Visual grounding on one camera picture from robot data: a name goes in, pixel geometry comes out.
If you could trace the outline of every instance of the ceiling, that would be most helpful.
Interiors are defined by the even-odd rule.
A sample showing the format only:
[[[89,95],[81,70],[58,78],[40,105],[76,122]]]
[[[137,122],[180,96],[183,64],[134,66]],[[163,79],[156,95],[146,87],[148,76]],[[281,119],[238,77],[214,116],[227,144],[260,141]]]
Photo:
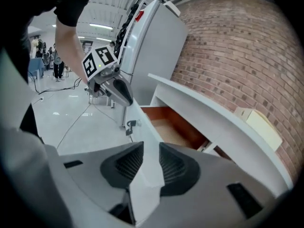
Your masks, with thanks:
[[[88,39],[96,39],[96,37],[99,37],[112,40],[116,38],[119,29],[126,21],[126,12],[133,1],[134,0],[90,0],[78,20],[78,35]],[[54,10],[35,17],[31,26],[40,30],[30,33],[30,36],[55,31],[55,28],[52,26],[55,23],[56,15],[54,14]],[[113,30],[92,27],[89,25],[90,23],[110,26],[113,27]]]

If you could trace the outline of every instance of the person's arm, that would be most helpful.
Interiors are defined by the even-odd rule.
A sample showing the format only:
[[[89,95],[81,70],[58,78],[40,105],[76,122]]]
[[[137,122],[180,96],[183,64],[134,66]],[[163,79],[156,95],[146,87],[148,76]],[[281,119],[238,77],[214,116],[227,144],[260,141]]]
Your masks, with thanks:
[[[86,75],[82,68],[81,61],[85,57],[80,45],[76,27],[70,27],[56,20],[56,49],[64,63],[83,80],[86,84]]]
[[[87,83],[81,61],[85,57],[76,33],[76,25],[89,0],[63,0],[54,11],[56,20],[56,49],[62,60]]]

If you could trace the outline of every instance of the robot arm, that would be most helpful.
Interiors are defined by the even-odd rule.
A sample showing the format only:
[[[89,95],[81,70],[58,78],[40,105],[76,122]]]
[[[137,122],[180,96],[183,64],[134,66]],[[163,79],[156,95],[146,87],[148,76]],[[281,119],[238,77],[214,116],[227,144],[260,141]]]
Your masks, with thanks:
[[[120,65],[108,46],[93,49],[83,59],[82,65],[88,81],[87,91],[91,95],[106,94],[122,106],[133,103],[130,83],[120,74]]]

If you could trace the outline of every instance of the white countertop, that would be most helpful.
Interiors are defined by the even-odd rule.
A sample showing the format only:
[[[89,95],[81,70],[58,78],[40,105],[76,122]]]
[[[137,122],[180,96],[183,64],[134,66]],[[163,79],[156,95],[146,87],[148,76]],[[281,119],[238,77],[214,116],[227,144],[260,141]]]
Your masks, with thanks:
[[[153,74],[149,74],[148,76],[193,97],[194,99],[200,101],[201,103],[211,108],[212,110],[216,111],[218,114],[220,114],[221,116],[225,117],[228,121],[233,123],[237,128],[239,128],[243,133],[245,133],[254,143],[256,143],[256,145],[264,152],[264,154],[269,158],[269,160],[273,163],[273,165],[277,168],[279,173],[282,175],[288,188],[291,189],[293,187],[293,182],[291,180],[291,177],[287,169],[285,168],[285,166],[277,156],[277,154],[264,141],[264,139],[256,131],[254,131],[248,124],[246,124],[236,115],[234,115],[228,109],[224,108],[215,101],[209,99],[208,97],[203,96],[202,94],[196,91],[193,91],[183,85],[177,84],[173,81],[164,79],[162,77]]]

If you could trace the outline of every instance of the brick wall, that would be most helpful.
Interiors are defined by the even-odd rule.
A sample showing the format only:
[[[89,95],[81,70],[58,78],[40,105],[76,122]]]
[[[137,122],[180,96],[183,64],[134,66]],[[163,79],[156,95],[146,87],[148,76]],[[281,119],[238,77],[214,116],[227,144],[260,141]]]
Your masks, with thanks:
[[[255,108],[283,138],[293,179],[304,156],[304,58],[292,28],[266,0],[192,0],[179,6],[189,35],[172,80],[230,111]]]

